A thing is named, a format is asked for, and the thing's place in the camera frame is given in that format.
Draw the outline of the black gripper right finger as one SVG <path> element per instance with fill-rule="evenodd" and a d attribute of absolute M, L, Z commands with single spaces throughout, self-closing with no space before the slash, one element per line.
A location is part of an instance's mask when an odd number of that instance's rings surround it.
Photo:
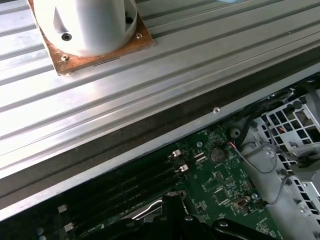
<path fill-rule="evenodd" d="M 183 240 L 273 240 L 261 233 L 235 221 L 221 218 L 208 225 L 198 217 L 186 214 L 183 201 L 174 196 L 174 223 Z"/>

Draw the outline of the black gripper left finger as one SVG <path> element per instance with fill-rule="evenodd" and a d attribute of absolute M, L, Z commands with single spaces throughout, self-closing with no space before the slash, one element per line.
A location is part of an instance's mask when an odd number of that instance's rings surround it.
<path fill-rule="evenodd" d="M 162 198 L 161 214 L 148 216 L 143 221 L 125 218 L 111 226 L 111 240 L 174 240 L 176 196 Z"/>

